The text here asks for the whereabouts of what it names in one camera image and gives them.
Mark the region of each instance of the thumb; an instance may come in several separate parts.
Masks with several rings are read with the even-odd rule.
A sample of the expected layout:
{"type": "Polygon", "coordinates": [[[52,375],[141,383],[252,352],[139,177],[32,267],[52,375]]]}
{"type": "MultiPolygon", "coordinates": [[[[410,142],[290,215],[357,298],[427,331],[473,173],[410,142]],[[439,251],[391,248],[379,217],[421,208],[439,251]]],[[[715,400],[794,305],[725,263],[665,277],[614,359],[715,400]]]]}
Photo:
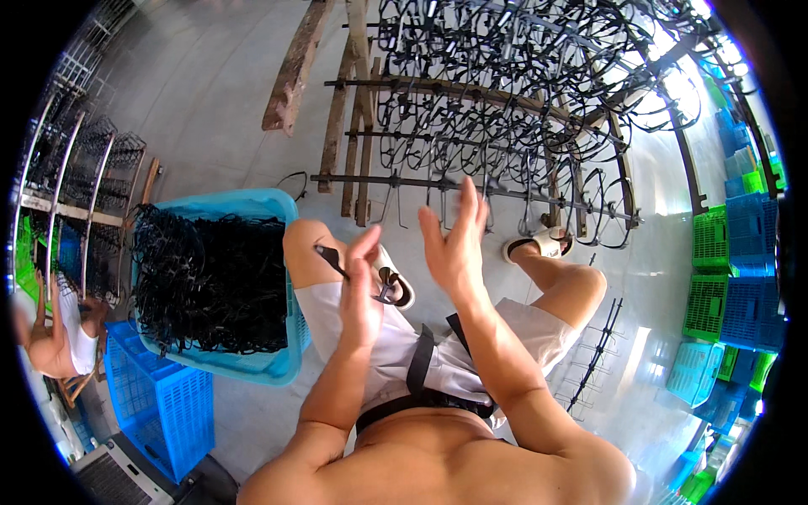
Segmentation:
{"type": "Polygon", "coordinates": [[[427,257],[437,254],[444,244],[444,236],[440,232],[440,220],[432,209],[424,205],[418,210],[418,222],[423,235],[423,248],[427,257]]]}

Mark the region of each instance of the white slide sandal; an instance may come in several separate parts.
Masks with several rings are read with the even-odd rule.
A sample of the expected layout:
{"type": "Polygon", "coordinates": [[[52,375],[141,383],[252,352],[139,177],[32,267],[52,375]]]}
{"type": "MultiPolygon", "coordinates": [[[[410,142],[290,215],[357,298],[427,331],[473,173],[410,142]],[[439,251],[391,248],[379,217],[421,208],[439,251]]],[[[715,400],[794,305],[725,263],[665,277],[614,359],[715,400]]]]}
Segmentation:
{"type": "Polygon", "coordinates": [[[387,254],[385,247],[379,244],[379,257],[373,262],[373,268],[378,271],[383,267],[387,267],[393,272],[398,273],[398,283],[402,288],[402,297],[398,299],[394,306],[402,312],[409,309],[415,303],[415,291],[413,291],[412,285],[393,264],[393,260],[390,258],[390,255],[387,254]]]}

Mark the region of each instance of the light blue basket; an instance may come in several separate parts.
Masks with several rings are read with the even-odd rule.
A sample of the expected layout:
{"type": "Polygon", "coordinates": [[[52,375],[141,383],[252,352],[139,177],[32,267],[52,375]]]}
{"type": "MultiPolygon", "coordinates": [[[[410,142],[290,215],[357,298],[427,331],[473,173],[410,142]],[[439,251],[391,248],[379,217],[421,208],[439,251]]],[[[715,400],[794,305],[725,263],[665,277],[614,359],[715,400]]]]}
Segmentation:
{"type": "Polygon", "coordinates": [[[179,484],[216,445],[213,376],[146,351],[130,321],[106,327],[104,369],[120,430],[179,484]]]}
{"type": "Polygon", "coordinates": [[[707,401],[724,358],[724,344],[684,342],[665,387],[690,407],[707,401]]]}
{"type": "MultiPolygon", "coordinates": [[[[216,220],[228,214],[235,214],[245,219],[277,217],[288,226],[290,222],[297,219],[295,201],[285,192],[274,188],[242,189],[189,196],[162,202],[156,206],[192,221],[200,217],[216,220]]],[[[137,265],[134,262],[132,263],[132,279],[135,284],[137,282],[137,265]]],[[[189,367],[242,381],[278,387],[289,385],[300,373],[303,351],[311,343],[311,338],[309,326],[297,304],[288,272],[286,273],[286,309],[288,346],[278,352],[257,352],[243,356],[231,352],[201,351],[192,347],[183,350],[180,354],[177,346],[174,345],[166,357],[189,367]]],[[[139,316],[140,314],[135,311],[135,317],[139,318],[139,316]]],[[[159,354],[160,347],[143,335],[139,323],[138,330],[141,332],[143,345],[153,353],[159,354]]]]}

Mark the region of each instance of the hand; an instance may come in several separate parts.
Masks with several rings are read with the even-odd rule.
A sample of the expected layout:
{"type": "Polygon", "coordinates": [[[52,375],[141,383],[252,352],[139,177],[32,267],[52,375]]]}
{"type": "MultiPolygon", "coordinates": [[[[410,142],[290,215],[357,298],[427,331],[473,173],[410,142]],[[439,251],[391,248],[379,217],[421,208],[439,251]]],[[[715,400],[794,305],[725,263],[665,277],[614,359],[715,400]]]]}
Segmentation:
{"type": "Polygon", "coordinates": [[[379,254],[380,226],[371,226],[348,247],[345,272],[350,281],[343,282],[339,315],[343,320],[342,341],[362,348],[371,348],[381,331],[384,306],[373,300],[379,294],[373,282],[372,265],[379,254]]]}
{"type": "Polygon", "coordinates": [[[59,281],[56,277],[56,272],[51,272],[50,280],[51,300],[56,300],[59,297],[59,281]]]}
{"type": "Polygon", "coordinates": [[[446,238],[432,209],[424,206],[418,211],[429,272],[455,305],[486,293],[480,241],[487,217],[488,205],[470,177],[461,184],[460,213],[446,238]]]}

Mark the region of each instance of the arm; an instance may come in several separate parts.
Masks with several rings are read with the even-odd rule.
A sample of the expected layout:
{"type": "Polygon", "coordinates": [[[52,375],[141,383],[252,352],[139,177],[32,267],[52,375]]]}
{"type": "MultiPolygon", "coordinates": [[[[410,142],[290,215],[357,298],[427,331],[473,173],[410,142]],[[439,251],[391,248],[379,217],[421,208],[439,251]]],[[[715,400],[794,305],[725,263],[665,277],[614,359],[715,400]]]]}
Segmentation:
{"type": "Polygon", "coordinates": [[[606,441],[579,427],[553,399],[541,367],[494,309],[482,282],[480,237],[487,208],[471,179],[463,182],[461,208],[449,235],[437,216],[419,212],[427,264],[452,298],[482,383],[502,407],[520,447],[568,460],[577,489],[603,503],[619,503],[633,485],[633,468],[606,441]]]}
{"type": "Polygon", "coordinates": [[[326,367],[303,402],[297,430],[283,453],[253,474],[242,488],[240,505],[321,503],[317,471],[342,457],[362,407],[373,344],[381,330],[381,303],[370,297],[370,265],[381,229],[370,228],[347,251],[350,283],[343,284],[343,333],[326,367]]]}

